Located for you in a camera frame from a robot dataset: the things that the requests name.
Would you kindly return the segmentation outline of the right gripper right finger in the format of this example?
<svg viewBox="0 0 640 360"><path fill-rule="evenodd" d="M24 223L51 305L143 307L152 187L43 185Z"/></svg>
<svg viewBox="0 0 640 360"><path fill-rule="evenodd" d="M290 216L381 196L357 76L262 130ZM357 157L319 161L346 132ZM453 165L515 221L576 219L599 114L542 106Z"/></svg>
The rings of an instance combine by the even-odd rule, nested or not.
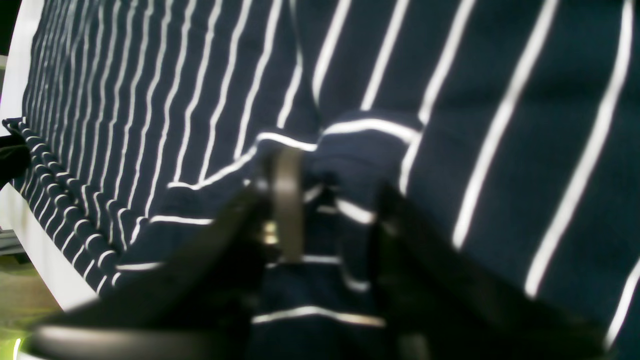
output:
<svg viewBox="0 0 640 360"><path fill-rule="evenodd" d="M391 360L612 360L604 329L459 253L396 189L378 192L372 282Z"/></svg>

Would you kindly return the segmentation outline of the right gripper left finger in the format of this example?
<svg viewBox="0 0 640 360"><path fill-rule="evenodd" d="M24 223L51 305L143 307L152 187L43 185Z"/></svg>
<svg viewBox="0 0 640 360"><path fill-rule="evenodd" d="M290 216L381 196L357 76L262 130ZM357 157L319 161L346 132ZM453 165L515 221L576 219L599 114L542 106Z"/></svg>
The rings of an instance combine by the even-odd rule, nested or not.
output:
<svg viewBox="0 0 640 360"><path fill-rule="evenodd" d="M42 360L240 360L267 264L304 253L303 153L277 150L194 240L167 262L34 325Z"/></svg>

